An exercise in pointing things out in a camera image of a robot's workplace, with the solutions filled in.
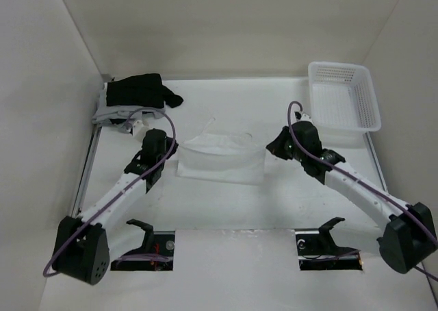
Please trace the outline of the white tank top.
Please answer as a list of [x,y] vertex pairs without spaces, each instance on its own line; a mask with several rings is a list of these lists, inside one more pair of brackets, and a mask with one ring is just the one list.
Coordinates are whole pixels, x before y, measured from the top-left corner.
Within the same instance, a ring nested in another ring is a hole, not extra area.
[[218,129],[211,118],[203,130],[179,144],[177,176],[211,182],[259,185],[266,151],[250,132]]

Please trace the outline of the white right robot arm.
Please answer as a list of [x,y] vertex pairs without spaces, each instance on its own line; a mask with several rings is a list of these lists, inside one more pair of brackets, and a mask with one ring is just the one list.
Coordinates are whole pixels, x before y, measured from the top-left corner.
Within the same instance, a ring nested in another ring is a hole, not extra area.
[[324,148],[309,121],[285,126],[266,149],[275,157],[295,160],[308,176],[338,192],[381,229],[378,252],[385,263],[405,274],[437,251],[431,211],[423,203],[397,199],[358,174],[336,151]]

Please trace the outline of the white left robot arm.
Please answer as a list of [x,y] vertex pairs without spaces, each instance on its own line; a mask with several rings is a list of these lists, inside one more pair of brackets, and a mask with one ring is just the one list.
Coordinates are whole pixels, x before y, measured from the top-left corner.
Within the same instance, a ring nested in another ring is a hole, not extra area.
[[116,184],[82,214],[65,216],[57,227],[53,255],[43,275],[63,274],[98,284],[111,263],[125,256],[111,255],[108,233],[121,216],[143,198],[162,176],[166,160],[173,156],[178,144],[161,129],[147,131],[142,146],[125,167]]

